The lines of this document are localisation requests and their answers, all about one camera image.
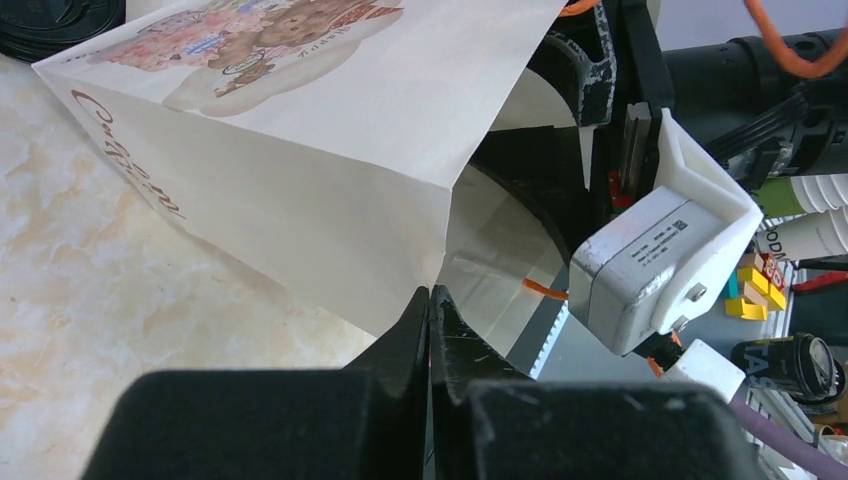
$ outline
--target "screw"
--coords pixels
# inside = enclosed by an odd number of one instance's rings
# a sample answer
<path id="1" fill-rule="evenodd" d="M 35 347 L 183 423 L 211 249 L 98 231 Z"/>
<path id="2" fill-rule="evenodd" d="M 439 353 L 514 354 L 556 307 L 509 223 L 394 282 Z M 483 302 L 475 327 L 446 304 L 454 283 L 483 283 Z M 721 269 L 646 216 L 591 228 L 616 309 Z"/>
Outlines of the screw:
<path id="1" fill-rule="evenodd" d="M 700 283 L 692 287 L 692 290 L 689 290 L 689 300 L 693 302 L 697 302 L 707 293 L 707 287 L 701 285 Z"/>

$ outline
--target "paper cup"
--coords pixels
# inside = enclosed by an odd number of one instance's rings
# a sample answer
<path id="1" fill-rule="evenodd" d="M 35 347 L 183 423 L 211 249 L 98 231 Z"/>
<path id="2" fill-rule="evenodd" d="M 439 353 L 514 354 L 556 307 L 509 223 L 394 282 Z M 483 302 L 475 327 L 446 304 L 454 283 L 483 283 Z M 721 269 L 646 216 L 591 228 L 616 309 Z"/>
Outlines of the paper cup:
<path id="1" fill-rule="evenodd" d="M 811 213 L 757 233 L 760 251 L 776 260 L 805 260 L 848 253 L 848 211 Z"/>
<path id="2" fill-rule="evenodd" d="M 848 175 L 792 177 L 790 182 L 806 212 L 824 212 L 848 205 Z"/>
<path id="3" fill-rule="evenodd" d="M 771 178 L 752 196 L 767 218 L 822 213 L 848 205 L 848 174 Z"/>

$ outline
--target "red object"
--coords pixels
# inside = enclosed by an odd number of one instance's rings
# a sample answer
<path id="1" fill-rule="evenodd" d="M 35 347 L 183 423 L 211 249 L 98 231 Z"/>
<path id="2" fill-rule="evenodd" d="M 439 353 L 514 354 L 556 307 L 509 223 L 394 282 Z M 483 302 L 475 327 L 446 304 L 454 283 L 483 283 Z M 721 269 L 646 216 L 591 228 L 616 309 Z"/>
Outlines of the red object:
<path id="1" fill-rule="evenodd" d="M 607 176 L 610 184 L 610 200 L 612 200 L 612 208 L 616 210 L 625 210 L 633 205 L 633 199 L 621 191 L 621 177 L 618 170 L 613 170 Z"/>
<path id="2" fill-rule="evenodd" d="M 792 291 L 799 294 L 810 293 L 820 288 L 848 282 L 848 272 L 831 272 L 812 280 L 792 286 Z"/>
<path id="3" fill-rule="evenodd" d="M 766 277 L 774 288 L 783 292 L 783 287 L 785 286 L 783 281 L 783 272 L 780 271 L 780 268 L 777 265 L 777 260 L 774 259 L 774 256 L 770 253 L 764 253 L 761 255 L 763 257 L 763 271 L 762 274 Z"/>

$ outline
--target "orange cable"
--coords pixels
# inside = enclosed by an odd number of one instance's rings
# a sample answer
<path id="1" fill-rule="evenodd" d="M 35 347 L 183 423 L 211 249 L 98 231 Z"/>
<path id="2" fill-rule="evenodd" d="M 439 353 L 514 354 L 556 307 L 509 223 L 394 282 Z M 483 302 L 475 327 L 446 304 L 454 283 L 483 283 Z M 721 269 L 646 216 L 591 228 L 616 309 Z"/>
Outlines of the orange cable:
<path id="1" fill-rule="evenodd" d="M 546 297 L 551 297 L 555 300 L 562 300 L 562 301 L 568 300 L 568 294 L 567 293 L 558 292 L 556 290 L 551 290 L 550 288 L 544 287 L 541 284 L 534 282 L 533 280 L 530 280 L 529 278 L 525 278 L 524 281 L 521 282 L 521 284 L 524 285 L 525 287 L 529 288 L 530 290 L 533 290 L 534 292 L 541 293 L 542 295 L 544 295 Z"/>
<path id="2" fill-rule="evenodd" d="M 591 10 L 592 7 L 599 3 L 601 3 L 601 0 L 577 0 L 571 5 L 562 7 L 562 10 L 559 11 L 559 16 L 573 17 L 574 15 L 580 15 Z"/>
<path id="3" fill-rule="evenodd" d="M 769 20 L 768 13 L 760 0 L 744 0 L 748 12 L 760 29 L 766 48 L 774 56 L 775 61 L 784 70 L 804 79 L 819 78 L 834 71 L 848 58 L 848 28 L 843 30 L 830 49 L 815 62 L 809 62 L 799 57 L 786 46 L 780 33 Z"/>

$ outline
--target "yellow block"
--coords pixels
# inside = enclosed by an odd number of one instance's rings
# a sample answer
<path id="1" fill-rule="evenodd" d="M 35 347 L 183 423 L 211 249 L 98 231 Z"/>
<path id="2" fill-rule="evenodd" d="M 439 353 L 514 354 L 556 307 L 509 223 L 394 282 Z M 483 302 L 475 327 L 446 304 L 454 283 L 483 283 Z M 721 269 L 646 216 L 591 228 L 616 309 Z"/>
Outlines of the yellow block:
<path id="1" fill-rule="evenodd" d="M 763 321 L 768 317 L 764 305 L 752 305 L 744 298 L 730 298 L 724 301 L 724 312 L 743 320 Z"/>
<path id="2" fill-rule="evenodd" d="M 750 283 L 760 295 L 768 296 L 769 285 L 771 285 L 771 283 L 763 276 L 762 273 L 751 267 L 736 270 L 736 281 L 739 283 Z"/>
<path id="3" fill-rule="evenodd" d="M 769 284 L 769 293 L 766 295 L 769 302 L 769 310 L 786 310 L 786 297 L 783 292 Z"/>

